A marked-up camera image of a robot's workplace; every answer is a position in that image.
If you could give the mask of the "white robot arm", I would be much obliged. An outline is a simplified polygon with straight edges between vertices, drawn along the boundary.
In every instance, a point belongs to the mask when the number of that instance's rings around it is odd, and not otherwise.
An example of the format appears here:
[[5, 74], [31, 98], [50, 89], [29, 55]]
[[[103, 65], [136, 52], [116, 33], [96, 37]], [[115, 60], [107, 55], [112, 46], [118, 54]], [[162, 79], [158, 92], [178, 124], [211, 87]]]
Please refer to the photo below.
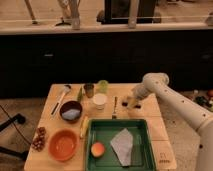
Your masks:
[[151, 93], [169, 104], [200, 136], [195, 171], [213, 171], [213, 113], [169, 86], [166, 73], [147, 73], [132, 88], [132, 97], [143, 100]]

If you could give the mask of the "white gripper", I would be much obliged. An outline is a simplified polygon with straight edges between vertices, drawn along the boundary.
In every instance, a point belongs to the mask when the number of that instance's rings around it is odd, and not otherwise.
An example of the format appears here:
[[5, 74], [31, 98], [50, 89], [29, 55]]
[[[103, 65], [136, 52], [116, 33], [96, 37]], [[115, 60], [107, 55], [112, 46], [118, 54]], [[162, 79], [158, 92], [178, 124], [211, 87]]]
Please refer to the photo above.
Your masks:
[[133, 109], [138, 105], [138, 100], [142, 100], [149, 95], [149, 91], [143, 84], [137, 84], [132, 89], [133, 97], [127, 98], [127, 108]]

